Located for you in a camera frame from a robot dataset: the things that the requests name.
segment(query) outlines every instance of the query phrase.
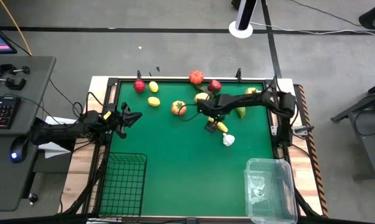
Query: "green mat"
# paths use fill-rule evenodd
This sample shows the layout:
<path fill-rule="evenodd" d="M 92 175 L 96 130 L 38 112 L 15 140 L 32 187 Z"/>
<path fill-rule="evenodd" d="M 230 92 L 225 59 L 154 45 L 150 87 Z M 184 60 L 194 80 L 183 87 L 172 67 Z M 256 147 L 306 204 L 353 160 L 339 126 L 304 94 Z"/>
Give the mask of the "green mat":
<path fill-rule="evenodd" d="M 146 89 L 137 94 L 133 83 L 122 83 L 119 106 L 126 102 L 143 116 L 126 129 L 126 139 L 115 134 L 111 143 L 111 152 L 147 155 L 142 215 L 245 217 L 246 163 L 250 158 L 273 158 L 266 109 L 247 108 L 244 119 L 236 111 L 226 116 L 228 134 L 236 138 L 226 147 L 220 131 L 204 129 L 208 117 L 200 114 L 189 122 L 182 121 L 191 118 L 197 107 L 188 106 L 185 116 L 170 112 L 176 100 L 194 103 L 198 90 L 189 83 L 158 84 L 157 93 Z M 221 93 L 240 95 L 249 87 L 262 89 L 261 84 L 224 83 Z M 161 105 L 149 106 L 150 96 L 158 97 Z M 108 193 L 105 183 L 104 194 Z M 100 212 L 109 211 L 102 207 Z"/>

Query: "wire basket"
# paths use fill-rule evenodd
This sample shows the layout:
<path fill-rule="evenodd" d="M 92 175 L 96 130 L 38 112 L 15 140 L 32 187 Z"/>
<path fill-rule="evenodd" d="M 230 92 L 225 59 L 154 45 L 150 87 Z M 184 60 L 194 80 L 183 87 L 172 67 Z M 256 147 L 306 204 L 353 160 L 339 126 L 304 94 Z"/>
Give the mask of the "wire basket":
<path fill-rule="evenodd" d="M 139 217 L 142 213 L 147 156 L 139 153 L 110 152 L 99 193 L 100 219 Z"/>

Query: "computer mouse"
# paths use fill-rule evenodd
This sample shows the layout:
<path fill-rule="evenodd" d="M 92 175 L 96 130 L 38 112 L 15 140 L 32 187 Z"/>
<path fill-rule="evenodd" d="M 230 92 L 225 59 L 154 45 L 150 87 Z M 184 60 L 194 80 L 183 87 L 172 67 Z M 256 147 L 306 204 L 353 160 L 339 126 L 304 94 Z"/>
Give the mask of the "computer mouse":
<path fill-rule="evenodd" d="M 28 136 L 19 136 L 13 140 L 9 153 L 11 161 L 22 162 L 27 156 Z"/>

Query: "plastic container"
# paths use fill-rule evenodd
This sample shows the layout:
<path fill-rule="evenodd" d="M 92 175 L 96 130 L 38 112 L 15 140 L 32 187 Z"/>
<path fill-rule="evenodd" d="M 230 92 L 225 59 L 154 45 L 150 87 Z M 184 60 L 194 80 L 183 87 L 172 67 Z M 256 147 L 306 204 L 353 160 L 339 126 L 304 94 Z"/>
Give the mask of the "plastic container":
<path fill-rule="evenodd" d="M 297 223 L 294 183 L 288 162 L 250 159 L 244 178 L 246 214 L 254 223 Z"/>

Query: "floor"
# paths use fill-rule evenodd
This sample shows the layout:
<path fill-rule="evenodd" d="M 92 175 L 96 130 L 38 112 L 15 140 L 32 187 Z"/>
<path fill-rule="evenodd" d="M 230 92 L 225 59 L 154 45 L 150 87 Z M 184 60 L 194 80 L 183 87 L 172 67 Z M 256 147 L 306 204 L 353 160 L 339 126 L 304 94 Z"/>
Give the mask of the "floor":
<path fill-rule="evenodd" d="M 375 0 L 298 1 L 354 23 L 375 6 Z M 241 67 L 244 77 L 269 78 L 276 70 L 282 78 L 293 78 L 306 91 L 330 216 L 375 222 L 375 180 L 353 182 L 351 178 L 367 170 L 363 151 L 348 121 L 339 124 L 330 121 L 375 85 L 373 36 L 276 34 L 276 57 L 270 51 L 267 34 L 254 34 L 244 40 L 227 34 L 229 23 L 236 18 L 230 0 L 6 0 L 5 3 L 20 26 L 31 27 L 32 32 L 24 35 L 32 53 L 57 57 L 52 80 L 72 101 L 84 101 L 94 75 L 134 75 L 136 70 L 144 75 L 155 74 L 157 66 L 164 76 L 185 76 L 190 70 L 200 69 L 209 77 L 232 77 Z M 267 7 L 271 24 L 286 29 L 365 30 L 289 0 L 267 0 Z M 260 5 L 252 20 L 265 23 Z M 11 25 L 0 5 L 0 26 Z M 97 29 L 40 32 L 36 27 Z M 22 44 L 17 32 L 6 34 Z M 70 106 L 52 87 L 45 94 L 45 107 L 55 116 L 72 117 Z M 64 175 L 39 177 L 33 187 L 44 206 L 31 207 L 23 201 L 18 210 L 0 213 L 0 218 L 56 213 L 64 180 Z"/>

